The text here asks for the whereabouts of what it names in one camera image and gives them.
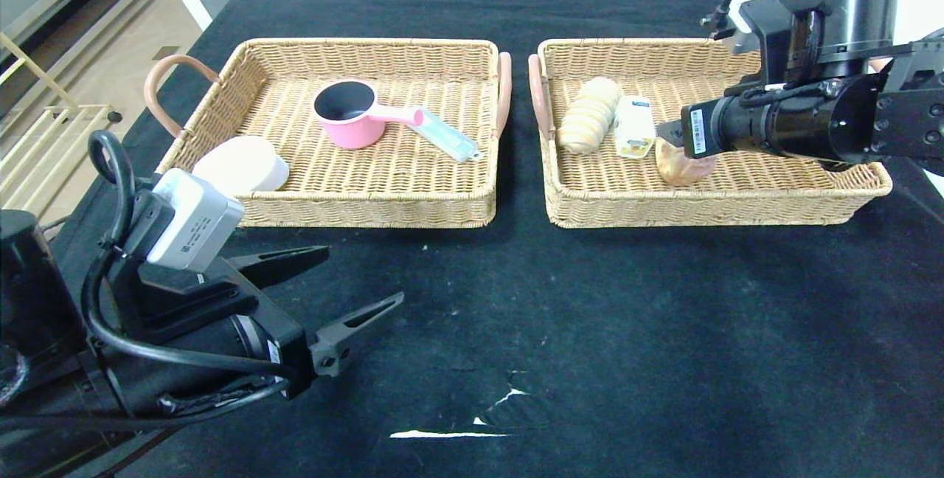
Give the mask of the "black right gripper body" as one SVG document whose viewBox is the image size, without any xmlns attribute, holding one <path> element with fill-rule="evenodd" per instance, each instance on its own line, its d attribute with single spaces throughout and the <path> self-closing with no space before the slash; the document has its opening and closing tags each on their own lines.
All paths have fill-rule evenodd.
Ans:
<svg viewBox="0 0 944 478">
<path fill-rule="evenodd" d="M 766 132 L 766 107 L 744 107 L 738 96 L 725 96 L 681 109 L 684 151 L 703 159 L 732 151 L 759 151 Z"/>
</svg>

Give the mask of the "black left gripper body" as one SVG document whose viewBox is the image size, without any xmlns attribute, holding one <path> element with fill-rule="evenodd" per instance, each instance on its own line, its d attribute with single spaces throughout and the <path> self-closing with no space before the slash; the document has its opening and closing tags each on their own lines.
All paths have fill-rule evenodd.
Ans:
<svg viewBox="0 0 944 478">
<path fill-rule="evenodd" d="M 236 272 L 226 257 L 217 257 L 208 272 L 169 273 L 172 286 L 182 290 L 176 303 L 186 323 L 199 327 L 169 342 L 170 347 L 198 353 L 242 356 L 272 361 L 294 374 L 283 396 L 292 398 L 310 386 L 313 366 L 303 324 Z"/>
</svg>

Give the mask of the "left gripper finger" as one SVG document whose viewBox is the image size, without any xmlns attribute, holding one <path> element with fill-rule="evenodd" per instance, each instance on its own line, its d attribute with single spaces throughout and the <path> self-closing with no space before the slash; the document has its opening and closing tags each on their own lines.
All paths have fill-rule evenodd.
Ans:
<svg viewBox="0 0 944 478">
<path fill-rule="evenodd" d="M 403 292 L 365 305 L 316 331 L 309 351 L 317 378 L 339 377 L 352 361 L 368 353 L 390 326 L 391 314 L 405 299 Z"/>
<path fill-rule="evenodd" d="M 329 256 L 329 246 L 303 246 L 280 252 L 228 257 L 227 263 L 247 282 L 263 289 L 304 274 L 326 262 Z"/>
</svg>

